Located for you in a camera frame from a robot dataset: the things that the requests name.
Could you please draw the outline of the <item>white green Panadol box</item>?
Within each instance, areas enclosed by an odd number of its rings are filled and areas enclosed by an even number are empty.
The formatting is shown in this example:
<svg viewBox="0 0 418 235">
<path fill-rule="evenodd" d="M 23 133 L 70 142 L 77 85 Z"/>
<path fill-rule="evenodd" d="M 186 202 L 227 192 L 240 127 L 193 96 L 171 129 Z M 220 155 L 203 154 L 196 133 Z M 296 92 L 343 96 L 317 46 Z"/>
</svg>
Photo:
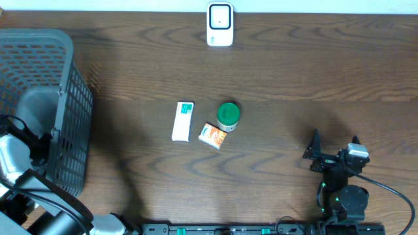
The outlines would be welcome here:
<svg viewBox="0 0 418 235">
<path fill-rule="evenodd" d="M 194 103 L 179 101 L 176 107 L 172 141 L 188 142 Z"/>
</svg>

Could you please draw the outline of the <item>green lid supplement bottle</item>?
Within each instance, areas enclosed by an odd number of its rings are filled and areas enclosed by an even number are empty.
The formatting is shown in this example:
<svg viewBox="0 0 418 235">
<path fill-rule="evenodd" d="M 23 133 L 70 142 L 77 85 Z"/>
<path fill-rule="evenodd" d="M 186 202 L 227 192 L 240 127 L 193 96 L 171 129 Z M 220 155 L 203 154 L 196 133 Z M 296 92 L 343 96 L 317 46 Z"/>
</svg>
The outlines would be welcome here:
<svg viewBox="0 0 418 235">
<path fill-rule="evenodd" d="M 217 126 L 225 132 L 236 129 L 240 120 L 240 109 L 232 102 L 223 103 L 217 111 Z"/>
</svg>

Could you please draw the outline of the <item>small orange box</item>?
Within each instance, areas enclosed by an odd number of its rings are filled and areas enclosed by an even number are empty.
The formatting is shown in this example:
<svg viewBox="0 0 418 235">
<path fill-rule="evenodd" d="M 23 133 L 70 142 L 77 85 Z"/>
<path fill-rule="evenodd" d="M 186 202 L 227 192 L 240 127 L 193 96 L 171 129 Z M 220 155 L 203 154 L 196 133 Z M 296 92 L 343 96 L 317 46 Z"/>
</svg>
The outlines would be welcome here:
<svg viewBox="0 0 418 235">
<path fill-rule="evenodd" d="M 226 137 L 226 132 L 212 126 L 209 123 L 205 123 L 199 135 L 199 140 L 212 146 L 213 148 L 220 149 Z"/>
</svg>

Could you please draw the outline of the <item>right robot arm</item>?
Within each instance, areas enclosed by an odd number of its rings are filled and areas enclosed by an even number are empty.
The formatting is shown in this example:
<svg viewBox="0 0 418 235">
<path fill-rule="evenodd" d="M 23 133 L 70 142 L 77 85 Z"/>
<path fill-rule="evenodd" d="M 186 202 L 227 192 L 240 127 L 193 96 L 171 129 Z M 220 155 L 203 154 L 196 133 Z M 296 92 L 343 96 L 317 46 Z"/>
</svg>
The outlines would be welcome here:
<svg viewBox="0 0 418 235">
<path fill-rule="evenodd" d="M 349 178 L 360 174 L 370 162 L 366 146 L 354 136 L 337 154 L 323 153 L 316 129 L 302 158 L 312 161 L 312 172 L 323 175 L 317 191 L 317 205 L 323 210 L 323 218 L 311 228 L 311 233 L 358 234 L 359 223 L 365 219 L 369 193 L 363 187 L 350 185 Z"/>
</svg>

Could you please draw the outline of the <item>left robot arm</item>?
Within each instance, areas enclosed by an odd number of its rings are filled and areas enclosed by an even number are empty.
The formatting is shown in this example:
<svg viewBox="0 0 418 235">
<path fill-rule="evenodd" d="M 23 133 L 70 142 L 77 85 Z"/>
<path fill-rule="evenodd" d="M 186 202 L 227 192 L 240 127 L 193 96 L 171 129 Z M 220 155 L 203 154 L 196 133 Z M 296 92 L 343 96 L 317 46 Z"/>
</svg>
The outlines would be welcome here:
<svg viewBox="0 0 418 235">
<path fill-rule="evenodd" d="M 142 234 L 120 215 L 93 215 L 76 197 L 32 169 L 15 180 L 2 170 L 1 188 L 1 235 Z"/>
</svg>

